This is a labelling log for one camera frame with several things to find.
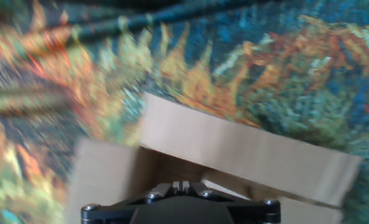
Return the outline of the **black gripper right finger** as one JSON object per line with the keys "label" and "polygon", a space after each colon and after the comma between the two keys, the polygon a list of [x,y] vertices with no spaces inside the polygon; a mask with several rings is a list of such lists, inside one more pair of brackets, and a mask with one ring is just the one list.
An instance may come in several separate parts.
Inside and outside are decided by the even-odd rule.
{"label": "black gripper right finger", "polygon": [[181,222],[190,224],[280,223],[281,204],[271,198],[254,202],[213,183],[182,182]]}

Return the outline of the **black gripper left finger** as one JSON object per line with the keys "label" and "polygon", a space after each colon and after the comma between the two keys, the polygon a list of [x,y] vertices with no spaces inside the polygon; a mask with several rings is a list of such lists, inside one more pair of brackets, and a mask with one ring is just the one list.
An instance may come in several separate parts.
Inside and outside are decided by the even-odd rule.
{"label": "black gripper left finger", "polygon": [[181,182],[158,184],[140,196],[108,206],[90,203],[81,208],[81,224],[129,223],[136,212],[154,202],[175,197],[181,191]]}

